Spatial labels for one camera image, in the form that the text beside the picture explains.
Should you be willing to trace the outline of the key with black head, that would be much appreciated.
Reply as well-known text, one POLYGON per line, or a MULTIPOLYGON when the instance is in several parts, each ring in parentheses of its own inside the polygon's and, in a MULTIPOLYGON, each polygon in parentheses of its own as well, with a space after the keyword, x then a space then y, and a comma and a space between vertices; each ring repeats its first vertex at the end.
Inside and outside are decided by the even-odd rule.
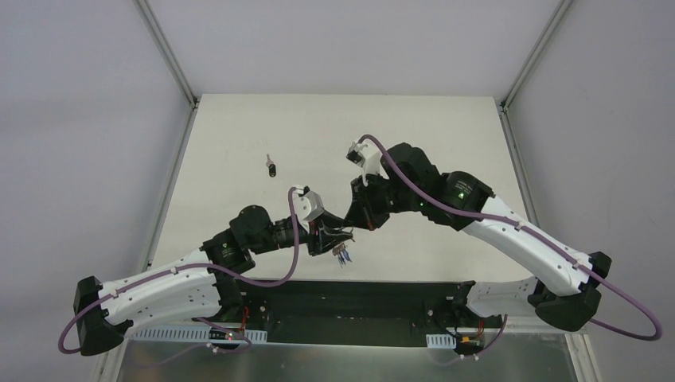
POLYGON ((269 175, 269 177, 276 177, 276 175, 277 175, 276 164, 271 159, 269 154, 267 154, 266 157, 267 157, 266 167, 267 167, 268 175, 269 175))

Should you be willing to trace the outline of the silver metal binder keyring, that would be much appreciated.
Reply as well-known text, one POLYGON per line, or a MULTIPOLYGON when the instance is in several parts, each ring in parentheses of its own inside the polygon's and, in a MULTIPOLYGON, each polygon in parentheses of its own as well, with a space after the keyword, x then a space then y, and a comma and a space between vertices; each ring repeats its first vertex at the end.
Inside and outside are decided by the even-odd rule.
POLYGON ((353 231, 342 228, 323 228, 322 248, 335 255, 345 250, 345 243, 353 241, 353 231))

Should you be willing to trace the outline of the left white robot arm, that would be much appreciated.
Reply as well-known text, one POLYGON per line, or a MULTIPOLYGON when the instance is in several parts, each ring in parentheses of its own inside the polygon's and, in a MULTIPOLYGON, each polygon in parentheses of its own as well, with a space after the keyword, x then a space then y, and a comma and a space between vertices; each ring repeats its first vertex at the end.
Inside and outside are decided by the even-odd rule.
POLYGON ((122 344, 126 337, 153 325, 218 316, 235 321, 242 313, 239 281, 257 287, 288 282, 298 266, 302 245, 322 255, 352 239, 352 224, 322 207, 292 205, 289 217, 273 221, 267 210, 249 205, 228 228, 188 255, 165 266, 109 282, 88 276, 76 284, 74 317, 59 338, 65 354, 94 356, 122 344), (289 271, 277 281, 244 276, 254 255, 292 248, 289 271))

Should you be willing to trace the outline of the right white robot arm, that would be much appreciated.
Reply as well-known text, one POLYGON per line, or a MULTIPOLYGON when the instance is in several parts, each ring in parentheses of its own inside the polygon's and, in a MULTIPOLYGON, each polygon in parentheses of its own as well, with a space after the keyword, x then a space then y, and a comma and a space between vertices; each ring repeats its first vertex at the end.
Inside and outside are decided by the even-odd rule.
POLYGON ((568 261, 556 252, 562 243, 523 220, 494 191, 473 175, 440 173, 418 147, 398 144, 387 151, 403 181, 371 142, 354 142, 347 159, 361 167, 351 181, 352 204, 345 216, 349 227, 374 231, 393 213, 420 212, 429 221, 453 228, 498 249, 531 273, 513 282, 468 281, 452 298, 451 313, 460 325, 500 314, 536 316, 569 332, 581 329, 597 312, 599 282, 581 271, 585 266, 605 276, 611 259, 602 252, 572 248, 568 261))

